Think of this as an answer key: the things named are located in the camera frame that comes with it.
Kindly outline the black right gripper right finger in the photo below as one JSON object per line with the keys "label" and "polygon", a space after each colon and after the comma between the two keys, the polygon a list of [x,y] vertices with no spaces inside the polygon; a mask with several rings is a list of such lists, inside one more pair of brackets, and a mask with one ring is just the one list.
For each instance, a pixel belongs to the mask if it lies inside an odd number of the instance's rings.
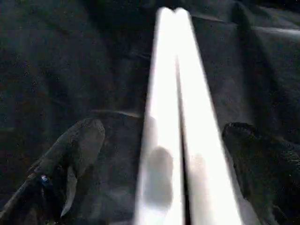
{"label": "black right gripper right finger", "polygon": [[263,225],[300,223],[300,146],[241,122],[227,123],[222,139],[238,185]]}

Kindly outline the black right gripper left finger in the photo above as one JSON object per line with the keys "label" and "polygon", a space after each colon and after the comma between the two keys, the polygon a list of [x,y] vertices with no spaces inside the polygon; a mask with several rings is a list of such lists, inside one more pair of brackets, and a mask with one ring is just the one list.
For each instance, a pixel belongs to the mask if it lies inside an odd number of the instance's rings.
{"label": "black right gripper left finger", "polygon": [[62,225],[79,179],[95,163],[105,138],[101,120],[83,119],[30,168],[28,177],[0,212],[2,225]]}

